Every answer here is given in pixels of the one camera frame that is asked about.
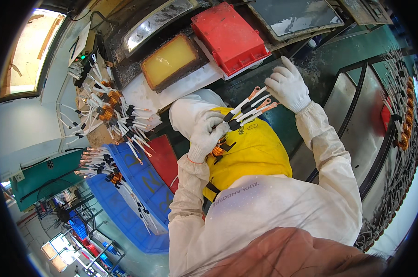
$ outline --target red plastic tray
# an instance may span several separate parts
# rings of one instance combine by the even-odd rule
[[[227,76],[271,54],[258,31],[226,2],[197,14],[191,20],[195,34],[212,52]]]

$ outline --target white cotton glove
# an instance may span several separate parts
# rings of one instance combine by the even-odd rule
[[[203,163],[206,156],[217,146],[218,140],[227,133],[229,125],[223,122],[224,115],[218,111],[207,111],[198,120],[190,136],[187,158],[193,163]]]
[[[298,114],[309,105],[309,90],[300,72],[285,56],[281,56],[285,67],[277,66],[264,83],[271,89],[267,91],[286,108]]]

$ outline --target white protective suit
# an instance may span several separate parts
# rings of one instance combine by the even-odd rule
[[[362,207],[349,152],[319,104],[310,102],[295,119],[304,142],[313,150],[319,185],[285,175],[243,176],[218,194],[203,221],[202,190],[209,180],[209,168],[206,163],[191,162],[187,154],[178,160],[179,188],[169,214],[170,276],[210,269],[278,226],[298,227],[313,237],[354,244],[362,225]]]

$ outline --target blue storage bin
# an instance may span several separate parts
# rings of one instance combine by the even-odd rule
[[[124,179],[132,188],[140,202],[149,210],[151,216],[165,229],[168,229],[169,205],[173,193],[163,182],[151,162],[139,149],[143,165],[135,158],[127,144],[104,145],[111,152],[114,162]],[[146,230],[142,220],[124,201],[111,182],[105,180],[106,174],[86,179],[95,198],[106,211],[109,218],[128,237],[128,239],[146,254],[166,254],[169,252],[169,234],[154,235]]]

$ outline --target electric fan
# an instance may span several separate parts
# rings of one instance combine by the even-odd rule
[[[95,218],[87,204],[94,196],[82,197],[75,186],[58,193],[51,192],[55,186],[63,186],[65,182],[69,183],[65,180],[56,180],[51,183],[51,187],[41,188],[37,196],[39,201],[36,204],[36,211],[43,230],[50,238],[61,232],[78,250],[79,246],[73,238],[77,241],[84,240],[95,228]]]

